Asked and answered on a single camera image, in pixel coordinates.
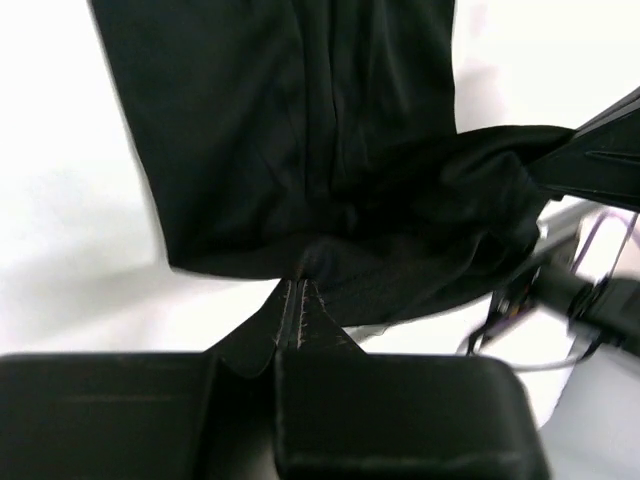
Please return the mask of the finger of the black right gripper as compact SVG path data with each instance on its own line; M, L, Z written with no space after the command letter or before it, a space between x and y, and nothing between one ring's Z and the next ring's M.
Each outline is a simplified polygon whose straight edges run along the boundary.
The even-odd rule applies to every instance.
M639 91L633 90L586 124L564 145L529 167L555 195L597 203L639 201Z

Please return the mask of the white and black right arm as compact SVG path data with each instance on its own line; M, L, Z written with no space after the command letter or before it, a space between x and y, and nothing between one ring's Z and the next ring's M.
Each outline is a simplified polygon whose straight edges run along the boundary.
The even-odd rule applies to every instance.
M632 91L577 132L561 147L534 161L534 181L552 197L583 199L577 212L550 224L549 239L537 247L506 287L494 292L484 325L466 348L478 352L521 315L545 306L586 336L586 353L612 345L639 352L639 283L607 275L598 282L579 277L577 264L564 258L576 244L577 222L598 206L639 210L639 93Z

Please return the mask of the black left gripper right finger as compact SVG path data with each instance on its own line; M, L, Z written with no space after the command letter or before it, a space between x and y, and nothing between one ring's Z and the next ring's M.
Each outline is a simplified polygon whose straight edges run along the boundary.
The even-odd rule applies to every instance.
M274 359L283 479L546 479L526 392L486 357L368 354L307 282Z

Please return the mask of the black t shirt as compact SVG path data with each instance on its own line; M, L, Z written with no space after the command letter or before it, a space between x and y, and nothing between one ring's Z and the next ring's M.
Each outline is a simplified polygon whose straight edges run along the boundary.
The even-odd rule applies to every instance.
M340 323L481 297L532 252L554 126L457 131L450 1L96 1L177 269L282 278Z

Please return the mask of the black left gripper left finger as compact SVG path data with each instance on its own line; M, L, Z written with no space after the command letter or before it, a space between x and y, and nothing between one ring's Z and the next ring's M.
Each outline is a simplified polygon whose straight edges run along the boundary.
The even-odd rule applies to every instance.
M268 368L297 294L280 282L203 352L2 357L2 478L195 478L215 395Z

